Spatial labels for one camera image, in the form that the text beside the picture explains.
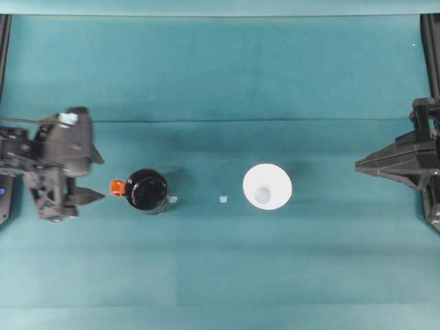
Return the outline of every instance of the small white object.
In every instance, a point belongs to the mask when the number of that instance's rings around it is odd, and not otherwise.
[[[292,190],[289,175],[274,164],[256,165],[243,179],[243,192],[247,200],[263,210],[284,206],[292,196]]]
[[[78,114],[76,113],[63,113],[58,115],[58,121],[67,125],[75,125],[78,122]]]

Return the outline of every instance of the teal cloth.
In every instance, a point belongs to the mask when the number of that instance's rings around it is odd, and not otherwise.
[[[429,96],[419,17],[16,16],[4,116],[406,118]]]
[[[79,184],[107,193],[153,167],[178,201],[148,217],[107,196],[55,225],[19,185],[0,228],[0,329],[436,329],[440,236],[419,194],[354,171],[411,130],[410,101],[429,95],[417,20],[16,17],[2,115],[90,106],[106,164]],[[268,34],[259,48],[253,33]],[[257,77],[253,94],[235,91]],[[243,176],[261,162],[291,176],[284,208],[246,201]]]

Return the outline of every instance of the small white piece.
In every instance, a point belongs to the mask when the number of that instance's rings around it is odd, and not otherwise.
[[[78,122],[78,114],[76,113],[64,113],[61,112],[58,116],[58,121],[69,126],[73,126]],[[61,125],[64,129],[69,128],[69,126]]]

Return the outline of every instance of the black cup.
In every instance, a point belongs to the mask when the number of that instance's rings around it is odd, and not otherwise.
[[[137,170],[125,183],[125,198],[143,213],[156,215],[168,206],[168,183],[156,170]]]

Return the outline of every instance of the black metal frame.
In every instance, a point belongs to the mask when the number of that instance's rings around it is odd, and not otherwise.
[[[3,93],[11,22],[12,15],[0,14],[0,100]],[[14,183],[14,177],[0,175],[0,188],[3,189],[1,191],[2,195],[0,195],[0,225],[10,217]]]

